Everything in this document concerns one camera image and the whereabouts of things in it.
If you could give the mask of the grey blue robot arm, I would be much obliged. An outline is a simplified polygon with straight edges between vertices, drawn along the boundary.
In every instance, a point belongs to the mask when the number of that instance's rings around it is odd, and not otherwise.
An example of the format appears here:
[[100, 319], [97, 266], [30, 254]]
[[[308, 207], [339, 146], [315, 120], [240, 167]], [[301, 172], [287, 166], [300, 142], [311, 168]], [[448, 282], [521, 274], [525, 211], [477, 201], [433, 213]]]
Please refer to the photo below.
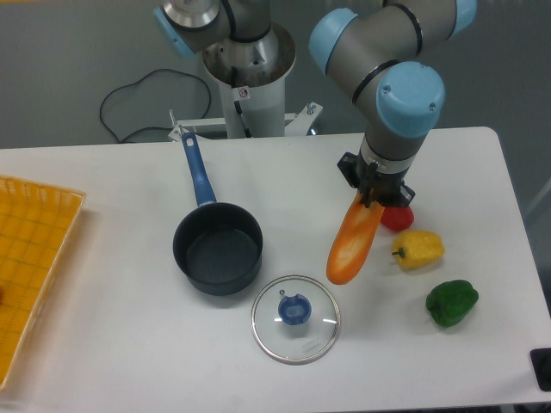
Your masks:
[[[443, 80], [418, 55], [462, 31], [476, 11], [474, 1], [386, 1], [367, 18], [335, 9], [314, 27], [313, 60], [368, 122], [360, 151], [338, 164], [363, 204], [412, 201], [406, 173], [445, 99]], [[269, 2], [166, 1], [154, 16], [180, 57], [201, 55], [220, 87], [229, 137], [283, 134], [284, 81], [296, 48]]]

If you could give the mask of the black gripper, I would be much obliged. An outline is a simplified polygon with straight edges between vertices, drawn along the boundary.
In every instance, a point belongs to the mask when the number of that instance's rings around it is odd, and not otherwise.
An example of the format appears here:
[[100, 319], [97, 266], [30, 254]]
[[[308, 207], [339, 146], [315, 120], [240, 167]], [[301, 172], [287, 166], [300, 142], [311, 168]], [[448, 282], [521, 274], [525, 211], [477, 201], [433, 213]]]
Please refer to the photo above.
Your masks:
[[360, 202], [370, 208], [372, 202], [383, 207], [408, 207], [415, 197], [405, 184], [408, 169], [396, 173], [384, 172], [375, 161], [365, 161], [361, 154], [345, 152], [337, 166], [347, 183], [360, 193]]

